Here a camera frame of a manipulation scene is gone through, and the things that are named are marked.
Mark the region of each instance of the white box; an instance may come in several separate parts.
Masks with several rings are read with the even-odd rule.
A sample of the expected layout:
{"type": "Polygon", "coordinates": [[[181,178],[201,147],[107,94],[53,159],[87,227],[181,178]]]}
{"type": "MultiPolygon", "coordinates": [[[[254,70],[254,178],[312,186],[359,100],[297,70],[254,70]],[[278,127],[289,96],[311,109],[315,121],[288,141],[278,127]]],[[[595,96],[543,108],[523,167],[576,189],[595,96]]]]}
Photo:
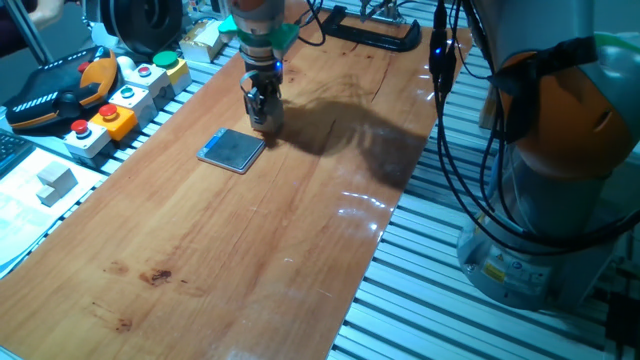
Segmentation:
{"type": "Polygon", "coordinates": [[[180,40],[180,49],[185,60],[210,63],[218,54],[224,42],[220,38],[218,27],[222,21],[206,21],[197,23],[191,31],[180,40]]]}
{"type": "Polygon", "coordinates": [[[144,129],[158,115],[158,109],[148,90],[125,85],[109,99],[109,102],[132,110],[138,119],[140,129],[144,129]]]}
{"type": "Polygon", "coordinates": [[[141,64],[129,74],[125,82],[149,91],[158,110],[163,109],[176,96],[167,71],[157,66],[141,64]]]}
{"type": "Polygon", "coordinates": [[[90,159],[109,144],[111,137],[104,126],[92,122],[87,122],[87,126],[89,127],[88,135],[82,136],[72,131],[65,136],[64,145],[72,155],[75,154],[90,159]]]}

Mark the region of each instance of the keyboard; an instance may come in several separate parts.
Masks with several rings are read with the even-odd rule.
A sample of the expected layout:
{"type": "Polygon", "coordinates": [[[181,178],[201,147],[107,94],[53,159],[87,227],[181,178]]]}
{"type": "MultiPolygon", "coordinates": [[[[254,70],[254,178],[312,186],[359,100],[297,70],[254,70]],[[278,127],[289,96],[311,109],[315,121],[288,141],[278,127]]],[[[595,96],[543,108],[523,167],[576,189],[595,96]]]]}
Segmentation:
{"type": "Polygon", "coordinates": [[[27,140],[0,130],[0,178],[18,166],[35,148],[27,140]]]}

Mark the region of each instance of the wood grain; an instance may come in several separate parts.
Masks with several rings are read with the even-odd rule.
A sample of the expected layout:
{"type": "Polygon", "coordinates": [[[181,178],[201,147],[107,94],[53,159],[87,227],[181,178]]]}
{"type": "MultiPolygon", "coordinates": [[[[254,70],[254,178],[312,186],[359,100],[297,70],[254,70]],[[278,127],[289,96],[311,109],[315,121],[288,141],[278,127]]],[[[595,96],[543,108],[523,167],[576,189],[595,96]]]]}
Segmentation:
{"type": "Polygon", "coordinates": [[[284,130],[246,175],[195,156],[220,127],[252,133],[233,58],[0,282],[0,345],[25,359],[323,359],[434,123],[429,35],[404,54],[295,45],[284,130]]]}

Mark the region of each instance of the yellow label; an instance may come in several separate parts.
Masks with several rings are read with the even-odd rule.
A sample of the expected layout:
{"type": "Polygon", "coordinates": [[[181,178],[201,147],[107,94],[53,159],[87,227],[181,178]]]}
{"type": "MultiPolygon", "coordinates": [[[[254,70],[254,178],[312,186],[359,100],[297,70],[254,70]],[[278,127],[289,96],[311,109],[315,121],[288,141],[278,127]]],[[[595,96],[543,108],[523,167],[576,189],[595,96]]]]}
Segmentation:
{"type": "Polygon", "coordinates": [[[487,274],[487,276],[492,278],[493,280],[501,284],[504,282],[504,277],[505,277],[504,271],[493,266],[490,262],[487,262],[486,264],[484,264],[484,269],[482,269],[482,271],[484,271],[484,273],[487,274]]]}

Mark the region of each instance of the black clamp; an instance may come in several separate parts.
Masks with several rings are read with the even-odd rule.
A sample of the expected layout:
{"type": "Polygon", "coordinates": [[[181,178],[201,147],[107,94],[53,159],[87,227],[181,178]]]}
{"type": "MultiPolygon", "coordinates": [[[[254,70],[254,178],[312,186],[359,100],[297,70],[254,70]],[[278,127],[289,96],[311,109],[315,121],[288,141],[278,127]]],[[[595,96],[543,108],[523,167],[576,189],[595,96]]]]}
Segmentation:
{"type": "Polygon", "coordinates": [[[346,16],[347,8],[336,5],[331,14],[322,22],[324,33],[338,39],[394,52],[411,51],[418,47],[422,40],[422,31],[417,20],[411,23],[411,27],[404,37],[397,38],[340,24],[346,16]]]}

